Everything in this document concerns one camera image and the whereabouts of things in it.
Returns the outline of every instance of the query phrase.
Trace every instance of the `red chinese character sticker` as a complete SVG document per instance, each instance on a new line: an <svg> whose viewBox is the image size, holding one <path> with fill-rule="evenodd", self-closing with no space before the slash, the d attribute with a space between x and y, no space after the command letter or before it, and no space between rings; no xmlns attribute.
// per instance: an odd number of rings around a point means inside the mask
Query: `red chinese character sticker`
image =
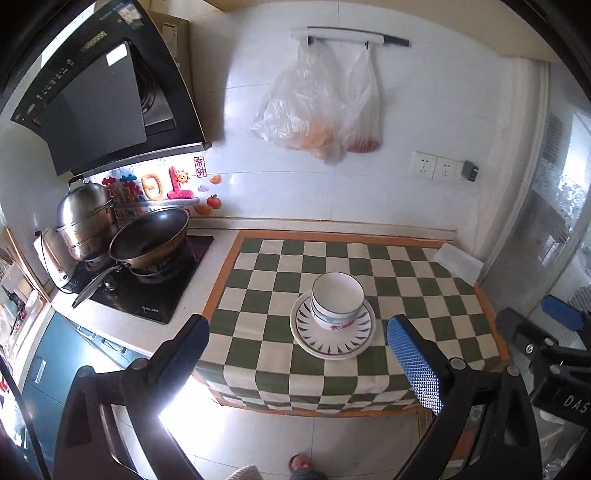
<svg viewBox="0 0 591 480"><path fill-rule="evenodd" d="M207 169L205 168L205 159L203 157L195 157L195 170L197 171L198 178L207 178Z"/></svg>

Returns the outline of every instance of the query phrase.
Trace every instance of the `power adapter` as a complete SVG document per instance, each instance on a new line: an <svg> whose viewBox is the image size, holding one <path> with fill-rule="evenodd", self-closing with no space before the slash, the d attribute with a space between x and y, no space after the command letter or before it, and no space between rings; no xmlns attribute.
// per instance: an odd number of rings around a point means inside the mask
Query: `power adapter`
<svg viewBox="0 0 591 480"><path fill-rule="evenodd" d="M478 167L470 160L466 160L464 165L462 165L462 177L467 181L474 181L476 180L476 175L478 175Z"/></svg>

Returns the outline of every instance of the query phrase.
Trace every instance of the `white paper towel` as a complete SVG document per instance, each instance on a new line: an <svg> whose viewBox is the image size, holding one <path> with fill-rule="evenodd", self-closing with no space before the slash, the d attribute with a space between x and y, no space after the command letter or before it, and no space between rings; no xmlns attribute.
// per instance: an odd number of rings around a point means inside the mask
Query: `white paper towel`
<svg viewBox="0 0 591 480"><path fill-rule="evenodd" d="M480 260L450 244L443 244L433 260L472 286L483 266Z"/></svg>

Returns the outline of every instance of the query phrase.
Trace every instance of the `pot handle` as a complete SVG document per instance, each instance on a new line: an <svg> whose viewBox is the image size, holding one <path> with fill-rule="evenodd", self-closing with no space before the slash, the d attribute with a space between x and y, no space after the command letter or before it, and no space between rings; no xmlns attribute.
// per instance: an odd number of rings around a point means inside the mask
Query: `pot handle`
<svg viewBox="0 0 591 480"><path fill-rule="evenodd" d="M68 180L68 192L72 189L72 184L78 180L84 181L84 176L83 175L75 175L70 180Z"/></svg>
<svg viewBox="0 0 591 480"><path fill-rule="evenodd" d="M115 270L119 270L121 267L123 267L122 264L117 264L113 267L107 268L104 272L101 272L96 278L93 279L93 281L91 281L86 287L82 289L82 291L74 300L74 303L72 303L72 308L75 309L78 305L80 305L80 303L92 297L92 294L99 289L100 285L109 276L109 274Z"/></svg>

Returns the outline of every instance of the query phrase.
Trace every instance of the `blue gripper pad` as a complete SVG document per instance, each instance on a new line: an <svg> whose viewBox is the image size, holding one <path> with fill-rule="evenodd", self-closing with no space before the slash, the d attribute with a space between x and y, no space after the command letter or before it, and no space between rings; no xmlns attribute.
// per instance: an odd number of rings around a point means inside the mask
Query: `blue gripper pad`
<svg viewBox="0 0 591 480"><path fill-rule="evenodd" d="M440 382L425 357L402 326L397 316L392 317L387 327L388 345L396 355L421 405L439 415L443 408Z"/></svg>
<svg viewBox="0 0 591 480"><path fill-rule="evenodd" d="M542 300L542 311L569 330L576 332L583 329L583 316L577 309L552 295Z"/></svg>

